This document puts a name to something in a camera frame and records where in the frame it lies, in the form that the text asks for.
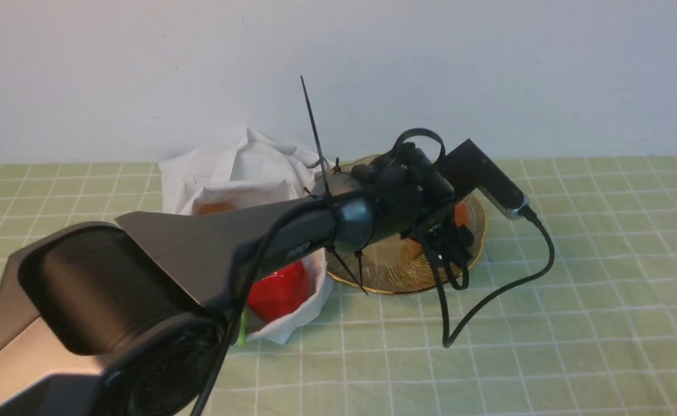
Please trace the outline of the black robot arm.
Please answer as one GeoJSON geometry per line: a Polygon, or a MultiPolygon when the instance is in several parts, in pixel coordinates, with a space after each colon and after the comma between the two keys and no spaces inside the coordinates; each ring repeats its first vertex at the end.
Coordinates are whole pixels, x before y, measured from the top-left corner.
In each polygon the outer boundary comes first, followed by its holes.
{"type": "Polygon", "coordinates": [[[467,240],[453,206],[486,163],[470,140],[436,163],[404,143],[313,197],[133,211],[17,250],[0,280],[0,415],[174,415],[211,389],[254,282],[391,235],[449,254],[467,240]]]}

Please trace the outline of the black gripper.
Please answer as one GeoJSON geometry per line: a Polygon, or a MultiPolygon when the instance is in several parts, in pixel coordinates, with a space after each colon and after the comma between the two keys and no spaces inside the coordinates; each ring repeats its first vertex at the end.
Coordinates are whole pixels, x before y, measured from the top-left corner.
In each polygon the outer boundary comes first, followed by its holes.
{"type": "Polygon", "coordinates": [[[454,289],[468,288],[475,237],[466,225],[445,223],[457,204],[455,190],[421,149],[412,142],[396,145],[368,164],[357,164],[350,174],[374,203],[373,239],[431,230],[431,270],[444,269],[454,289]]]}

